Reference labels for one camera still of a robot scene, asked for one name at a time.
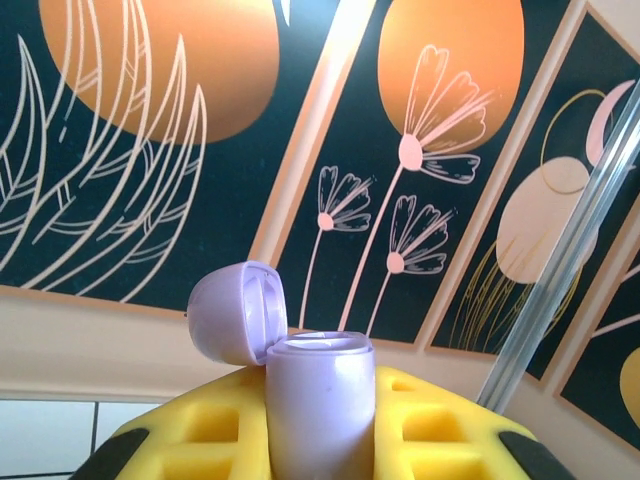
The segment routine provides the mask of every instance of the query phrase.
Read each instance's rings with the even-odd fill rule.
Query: framed artwork
[[[640,456],[640,243],[637,237],[630,240],[635,256],[617,275],[608,304],[588,329],[556,395]]]
[[[598,64],[589,61],[598,58]],[[640,66],[595,14],[580,26],[523,144],[432,348],[499,352],[599,161]],[[573,272],[528,368],[541,379],[640,192],[634,169]]]
[[[290,326],[415,342],[566,6],[376,3],[272,258]]]
[[[337,4],[0,2],[0,284],[184,310],[245,260]]]

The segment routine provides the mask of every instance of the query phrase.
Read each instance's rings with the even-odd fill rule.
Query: white tile
[[[75,471],[91,449],[93,406],[0,401],[0,476]]]
[[[100,403],[98,406],[96,449],[123,424],[147,413],[157,406],[157,403]]]

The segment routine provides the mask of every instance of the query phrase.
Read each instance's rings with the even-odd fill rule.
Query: bottle cap
[[[287,335],[280,275],[248,261],[210,273],[193,288],[189,332],[206,357],[231,365],[264,365],[267,349]]]

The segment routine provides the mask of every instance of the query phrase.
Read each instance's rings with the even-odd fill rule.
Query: clear plastic rod
[[[571,272],[578,271],[581,255],[609,212],[639,151],[640,82],[636,82],[598,165],[480,391],[478,404],[504,412],[569,290]]]

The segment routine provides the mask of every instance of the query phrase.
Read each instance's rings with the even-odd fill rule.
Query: orange circle
[[[96,90],[83,89],[87,75],[98,65],[94,29],[89,4],[72,3],[71,56],[67,85],[92,110],[96,110]],[[125,118],[126,105],[132,91],[137,92],[147,78],[140,58],[138,80],[133,85],[131,76],[119,87],[124,51],[124,14],[121,1],[94,0],[96,24],[100,38],[102,68],[102,100],[99,115],[108,119],[113,110],[118,90],[121,98],[115,125],[138,133],[141,108]],[[126,59],[132,71],[136,55],[133,25],[139,26],[139,45],[142,26],[149,31],[151,54],[151,95],[149,127],[160,112],[161,103],[174,64],[179,36],[182,35],[186,57],[186,95],[180,118],[177,141],[184,141],[187,121],[191,112],[196,86],[202,88],[207,108],[208,142],[228,138],[251,125],[264,111],[275,88],[278,75],[279,45],[275,11],[271,0],[141,0],[144,16],[129,7],[128,48]],[[66,2],[40,0],[40,17],[51,56],[62,71],[67,41]],[[81,26],[84,24],[84,53],[80,55]],[[78,65],[82,62],[80,79]],[[170,125],[173,97],[162,112],[157,127],[151,132],[153,140],[162,140]]]
[[[491,92],[484,134],[455,151],[472,150],[498,131],[516,98],[524,60],[524,18],[520,1],[394,0],[380,37],[378,83],[384,109],[400,133],[404,131],[416,63],[427,45],[447,49],[449,57],[439,86],[436,86],[435,75],[422,76],[421,95],[435,92],[433,98],[437,98],[460,72],[470,74],[480,88],[480,95]],[[433,113],[448,115],[461,105],[462,93],[461,89],[451,89]],[[469,135],[475,136],[471,126],[462,127],[443,133],[439,137],[442,142],[438,143],[461,144],[469,140]]]

